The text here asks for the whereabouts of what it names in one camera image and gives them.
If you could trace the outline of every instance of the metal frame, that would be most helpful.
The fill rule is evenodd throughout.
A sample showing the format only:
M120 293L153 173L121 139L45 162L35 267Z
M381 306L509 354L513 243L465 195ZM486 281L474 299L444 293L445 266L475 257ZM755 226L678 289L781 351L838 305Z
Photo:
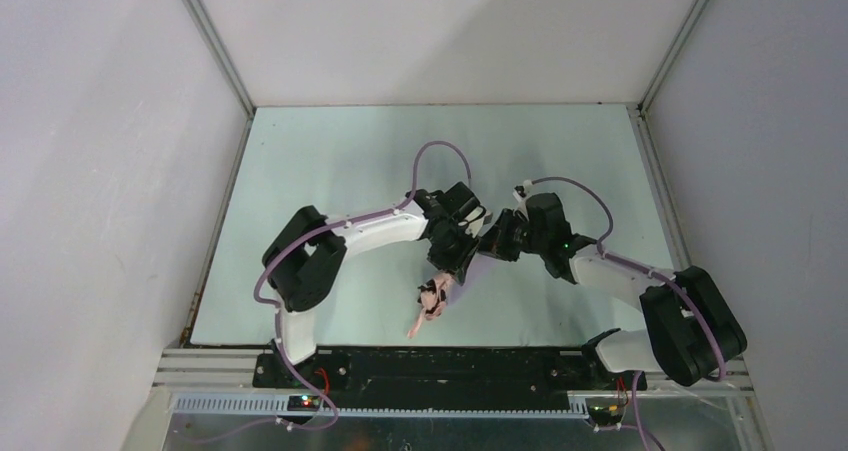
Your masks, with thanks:
M646 89L645 94L642 95L642 101L639 103L642 110L647 110L654 103L654 99L657 97L657 93L665 82L665 78L674 67L674 63L677 62L677 57L680 56L683 46L687 41L689 41L692 31L695 29L695 25L697 25L698 21L700 21L701 16L704 14L704 10L707 9L710 1L711 0L695 0L692 3L692 6L689 8L689 12L686 13L686 18L683 20L683 24L680 26L680 29L674 36L671 45L665 52L665 56L663 56L660 66L654 73L654 77L651 78L651 82L648 84L648 89Z
M661 89L667 75L673 68L681 50L689 40L692 32L700 20L704 10L711 0L695 0L687 13L680 29L668 50L666 51L660 66L654 73L654 76L647 87L641 101L637 103L627 104L627 110L630 115L630 120L636 137L642 160L648 173L651 183L651 190L654 200L657 204L659 213L662 217L663 232L666 241L669 244L669 249L672 254L672 260L675 266L685 267L689 264L690 256L686 243L683 239L683 231L678 219L678 213L675 209L672 200L668 182L663 174L660 159L657 154L656 146L651 137L651 131L645 119L646 111L653 104L657 93ZM192 303L192 312L188 319L186 329L189 329L194 320L194 316L199 305L199 300L202 296L202 290L206 282L211 265L212 257L217 245L218 237L223 226L224 216L226 215L227 205L229 204L235 180L238 174L238 169L244 154L244 147L249 135L252 118L256 111L256 106L253 103L250 95L242 82L238 71L233 64L226 47L218 35L202 0L183 0L188 13L192 20L197 25L197 28L206 42L210 53L218 63L219 68L224 74L229 86L233 90L237 99L244 107L248 115L248 120L245 125L245 130L242 139L239 143L238 157L234 163L233 170L230 174L230 180L227 184L225 197L221 205L218 221L216 223L213 238L210 242L209 250L207 251L206 263L201 273L198 288ZM159 367L153 382L153 390L151 399L148 402L148 408L154 408L153 414L159 416L159 419L154 424L146 427L146 433L166 432L167 428L162 428L162 412L164 411L170 420L170 416L174 412L188 411L179 407L180 400L192 399L201 396L214 396L217 399L227 398L226 402L240 402L239 396L253 396L274 402L275 396L297 393L297 390L262 390L261 394L257 394L252 388L252 377L256 357L262 353L261 349L256 348L237 348L237 349L165 349L162 353L162 358L159 362ZM753 451L761 449L773 449L767 431L764 427L761 410L757 404L754 394L753 385L748 376L747 368L744 361L739 359L731 360L728 367L728 379L723 383L712 383L701 381L690 388L683 388L671 381L661 373L650 373L647 375L648 390L641 392L640 397L647 398L675 398L694 396L697 398L721 398L724 397L728 412L734 418L735 429L739 437L740 446L744 451ZM569 396L576 402L584 402L587 398L609 398L613 397L611 391L574 391L570 392ZM167 402L167 408L163 409L163 402ZM218 409L215 406L207 407L208 412L226 413L227 409ZM367 415L392 417L397 414L392 410L343 410L343 414L357 415L356 413L366 413ZM473 417L470 414L461 413L463 417ZM526 414L517 415L519 417L530 417ZM124 449L136 449L131 445L134 434L131 432L125 443Z
M303 390L290 389L278 392L220 393L182 392L173 397L174 414L227 414L245 416L332 416L330 410L289 411L290 396L299 396ZM581 419L589 417L586 399L569 396L569 409L549 411L441 411L435 409L371 409L338 408L339 416L349 418L498 418L498 419Z
M192 21L197 26L197 30L200 31L200 36L203 38L206 46L209 47L212 58L218 63L218 67L224 73L224 78L226 78L227 83L247 113L248 119L252 119L256 113L256 105L250 99L250 94L248 94L247 88L244 86L238 70L236 70L233 64L233 60L227 53L227 48L224 46L223 41L221 41L218 31L215 30L212 19L203 5L203 0L183 0L183 3L186 6L188 14L191 15Z

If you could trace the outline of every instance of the small figurine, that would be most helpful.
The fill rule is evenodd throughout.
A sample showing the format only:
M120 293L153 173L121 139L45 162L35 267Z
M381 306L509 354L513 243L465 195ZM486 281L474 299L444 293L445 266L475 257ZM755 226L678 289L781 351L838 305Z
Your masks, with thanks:
M476 254L471 259L471 264L468 265L464 284L458 284L452 274L442 272L418 286L418 304L421 305L421 312L418 313L418 319L412 329L406 333L406 337L414 338L421 325L424 324L424 320L432 321L441 316L446 307L459 301L459 298L465 294L465 291L471 287L474 281L486 273L496 262L497 260L494 258Z

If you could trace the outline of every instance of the white wall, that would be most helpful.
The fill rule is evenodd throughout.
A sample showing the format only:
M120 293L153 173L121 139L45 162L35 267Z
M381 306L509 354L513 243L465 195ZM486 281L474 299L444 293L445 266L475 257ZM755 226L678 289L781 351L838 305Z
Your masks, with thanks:
M204 0L258 105L638 101L693 0Z
M0 448L115 450L245 116L180 0L0 0Z
M715 0L650 112L778 449L845 449L848 0Z

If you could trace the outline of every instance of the floor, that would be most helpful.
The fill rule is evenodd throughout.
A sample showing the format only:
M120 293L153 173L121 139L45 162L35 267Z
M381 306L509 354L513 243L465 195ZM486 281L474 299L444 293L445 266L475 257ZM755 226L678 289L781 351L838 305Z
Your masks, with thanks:
M624 105L260 108L212 263L192 344L249 345L273 336L273 310L254 302L261 257L302 206L355 215L408 190L418 148L448 140L468 157L473 190L495 210L514 207L512 188L560 175L594 189L615 216L608 245L656 266L671 257ZM419 188L464 180L461 161L433 148ZM546 184L575 232L598 236L606 219L582 191ZM603 290L552 279L535 256L499 263L410 341L416 287L432 274L427 242L380 248L342 266L318 308L319 344L523 346L581 344L613 327L644 326ZM265 296L274 291L266 286Z

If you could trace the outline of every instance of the purple cable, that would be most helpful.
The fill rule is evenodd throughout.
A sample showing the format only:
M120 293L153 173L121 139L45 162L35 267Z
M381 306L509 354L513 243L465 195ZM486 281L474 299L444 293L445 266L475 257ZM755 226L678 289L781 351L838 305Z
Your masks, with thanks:
M586 423L586 425L587 425L587 426L589 426L589 427L591 427L592 429L594 429L594 428L595 428L595 425L594 425L594 424L592 424L592 423L590 423L590 422L588 422L588 421L583 421L583 422L584 422L584 423ZM598 426L598 431L620 431L621 429L631 429L631 430L634 430L634 431L639 431L639 428L638 428L638 427L636 427L636 426L633 426L632 424L622 424L620 429L619 429L619 427L618 427L618 426ZM657 437L656 437L656 436L654 436L654 434L653 434L653 433L651 433L650 431L645 430L645 435L646 435L647 437L651 438L651 441L653 441L653 442L654 442L654 444L656 444L656 445L657 445L657 447L658 447L658 448L660 448L660 451L666 451L666 450L665 450L665 447L662 445L662 443L660 442L660 440L659 440L659 439L657 439Z
M614 263L620 264L622 266L633 269L635 271L639 271L640 273L647 275L649 278L658 279L658 280L662 281L663 283L667 284L671 288L671 290L674 291L675 294L677 294L680 297L680 299L683 301L683 303L686 304L686 306L689 308L689 311L692 312L692 315L695 317L695 321L698 322L698 325L701 327L701 331L704 332L704 335L707 338L707 342L710 345L710 349L712 350L713 355L715 355L716 362L718 363L718 377L717 378L711 378L711 377L708 376L706 379L711 380L711 381L721 381L722 379L724 379L724 377L727 374L727 365L724 362L724 356L722 356L722 354L721 354L721 348L719 347L718 342L715 339L715 336L713 335L712 331L710 330L710 327L707 324L707 320L704 318L704 315L701 314L701 312L695 306L695 303L692 302L692 299L690 299L689 296L686 295L686 292L683 291L683 289L681 289L680 286L678 286L677 283L675 283L673 280L669 279L668 277L666 277L662 274L654 273L653 270L651 268L648 268L647 266L643 266L643 265L636 263L636 262L633 262L633 261L631 261L627 258L615 256L615 255L612 255L612 254L607 254L605 252L603 241L605 239L607 239L612 234L613 220L612 220L612 213L610 212L609 207L606 205L606 203L604 203L604 201L601 199L601 197L598 196L594 191L589 189L584 184L579 183L579 182L577 182L573 179L569 179L569 178L561 178L561 177L558 177L558 176L552 176L552 177L548 177L548 178L536 179L536 180L533 180L531 182L533 184L537 184L537 183L544 183L546 181L563 181L563 182L572 184L572 185L577 186L578 188L582 189L583 191L586 191L590 196L595 198L595 201L597 201L598 204L601 205L601 208L603 208L604 213L606 213L606 215L607 215L607 220L609 221L609 228L607 228L606 232L604 234L602 234L600 238L598 238L598 243L597 243L598 253L604 259L608 259L608 260L610 260Z
M606 205L606 203L604 203L604 201L601 199L601 197L598 196L594 191L589 189L584 184L579 183L579 182L577 182L573 179L562 178L562 177L558 177L558 176L551 176L551 177L547 177L547 178L536 179L536 180L531 181L531 183L532 184L538 184L538 183L544 183L546 181L563 181L563 182L572 184L574 186L577 186L578 188L582 189L583 191L586 191L586 193L588 193L590 196L592 196L595 199L595 201L597 201L598 204L601 205L601 208L603 208L604 213L606 213L606 215L607 215L607 220L609 221L609 227L607 228L606 232L604 234L602 234L600 238L598 238L598 243L597 243L598 254L600 254L603 259L608 259L608 260L610 260L614 263L620 264L624 267L627 267L627 268L633 269L635 271L638 271L642 274L645 274L649 278L658 279L659 281L662 281L663 283L667 284L668 287L671 288L671 290L674 291L675 294L677 294L677 296L680 297L681 301L683 301L683 303L686 304L686 306L689 308L689 311L692 312L692 316L695 317L695 321L698 322L698 325L701 327L701 330L704 332L704 336L707 338L707 342L710 344L710 349L712 350L713 355L715 355L716 362L718 363L718 377L713 378L711 376L707 376L705 379L710 380L710 381L721 381L721 380L723 380L724 377L727 375L727 365L724 362L724 356L722 356L722 354L721 354L721 348L719 347L718 342L715 339L715 336L713 335L712 331L710 330L710 327L707 324L707 320L704 318L704 315L701 314L701 312L695 306L695 303L693 303L692 300L689 298L689 296L686 295L686 292L683 291L683 289L681 289L680 286L678 286L677 283L675 283L672 279L670 279L670 278L668 278L668 277L666 277L666 276L664 276L660 273L654 273L654 271L647 266L636 263L636 262L631 261L627 258L616 256L616 255L613 255L613 254L608 254L608 253L605 252L604 246L603 246L603 241L605 239L607 239L612 234L612 229L613 229L612 212L610 212L610 209ZM664 449L662 447L662 445L659 443L659 441L657 441L656 438L653 435L651 435L651 433L648 430L646 430L644 427L642 427L642 419L639 416L639 405L636 401L636 385L638 383L639 376L641 376L641 375L642 375L642 371L638 371L633 378L633 397L632 397L632 400L633 400L633 411L636 414L636 430L639 431L639 436L642 438L642 444L645 446L646 450L650 451L650 449L651 449L648 446L647 436L650 436L651 439L653 439L654 442L657 443L657 445L660 447L660 449Z
M471 166L468 164L468 160L465 158L465 155L462 153L462 151L458 147L456 147L455 145L453 145L452 143L449 143L447 141L430 141L430 142L424 144L424 146L422 146L421 149L418 150L418 153L415 155L415 160L412 163L412 187L411 187L411 189L409 191L409 195L406 197L406 199L404 199L397 207L389 207L389 208L386 208L382 211L375 211L373 213L363 214L361 216L356 216L354 218L349 218L347 220L341 220L341 221L337 221L335 223L330 223L330 224L327 224L327 225L322 226L320 228L314 229L314 230L300 236L293 243L288 245L282 252L280 252L280 254L278 254L273 260L271 260L271 262L268 263L268 266L265 268L265 270L262 271L262 274L259 276L259 279L256 281L256 286L253 288L253 299L255 299L258 303L261 303L261 304L272 305L276 309L277 314L281 313L282 309L281 309L280 303L277 300L274 300L274 299L263 298L262 296L260 296L260 292L262 291L262 286L268 280L268 277L271 275L271 273L274 271L274 269L276 269L276 267L279 266L279 264L283 261L283 259L285 259L286 256L291 254L292 251L294 251L295 249L297 249L298 247L300 247L301 245L303 245L305 242L309 241L310 239L314 238L315 236L318 236L321 233L325 233L325 232L333 230L335 228L344 226L346 224L346 222L359 223L359 222L362 222L362 221L368 221L368 220L371 220L371 219L375 219L375 218L379 218L379 217L382 217L382 216L392 214L395 209L405 208L415 198L415 191L417 191L417 189L418 189L418 164L421 161L421 156L424 154L424 151L426 151L428 148L430 148L431 146L437 146L437 145L438 146L447 146L448 148L451 148L452 150L454 150L456 152L456 154L459 155L459 157L462 159L462 163L465 165L465 173L468 177L468 187L470 188L471 187ZM283 364L285 364L286 368L288 368L288 370L292 374L292 376L294 376L298 381L300 381L300 383L304 387L306 387L307 389L309 389L310 391L312 391L313 393L318 395L321 398L322 402L327 403L327 405L333 411L333 417L330 420L330 422L325 423L325 424L321 424L321 425L318 425L318 426L304 426L304 425L292 423L292 422L289 422L289 421L284 421L284 422L286 423L287 426L290 426L292 428L308 430L308 431L319 431L319 430L322 430L322 429L329 428L330 426L334 425L336 423L336 421L338 421L338 419L339 419L339 410L336 407L336 404L333 402L333 400L330 399L329 396L327 396L321 390L319 390L318 388L313 386L311 383L309 383L309 381L306 380L306 378L304 378L300 373L297 372L297 369L295 369L294 364L292 364L291 360L289 360L288 356L286 355L286 351L285 351L285 348L283 346L283 339L282 339L283 332L282 332L282 329L281 329L281 326L280 326L280 320L277 319L276 316L274 317L274 328L275 328L275 334L276 334L275 342L277 343L277 348L280 351L280 356L282 356Z

